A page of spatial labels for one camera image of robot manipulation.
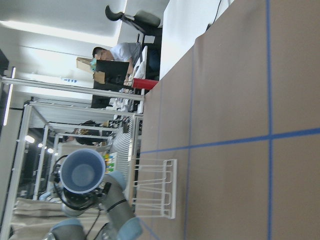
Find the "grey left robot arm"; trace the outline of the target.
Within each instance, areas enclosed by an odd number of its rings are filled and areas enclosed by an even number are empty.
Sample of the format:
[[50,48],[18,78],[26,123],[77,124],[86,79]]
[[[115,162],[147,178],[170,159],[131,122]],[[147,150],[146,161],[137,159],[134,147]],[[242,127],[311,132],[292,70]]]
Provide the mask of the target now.
[[[124,190],[126,180],[118,171],[107,173],[103,178],[104,189],[102,196],[97,198],[107,218],[95,238],[103,240],[137,240],[143,233],[140,220],[129,205]],[[81,222],[76,218],[69,218],[54,225],[44,237],[45,240],[86,240],[89,234],[84,231]]]

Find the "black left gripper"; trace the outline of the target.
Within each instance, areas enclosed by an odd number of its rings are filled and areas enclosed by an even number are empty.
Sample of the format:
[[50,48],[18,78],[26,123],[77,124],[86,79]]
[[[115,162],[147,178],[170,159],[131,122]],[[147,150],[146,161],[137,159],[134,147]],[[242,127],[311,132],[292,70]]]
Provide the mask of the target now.
[[98,188],[87,193],[73,193],[63,187],[59,191],[59,196],[69,208],[91,208],[108,195],[111,186],[110,182],[102,182]]

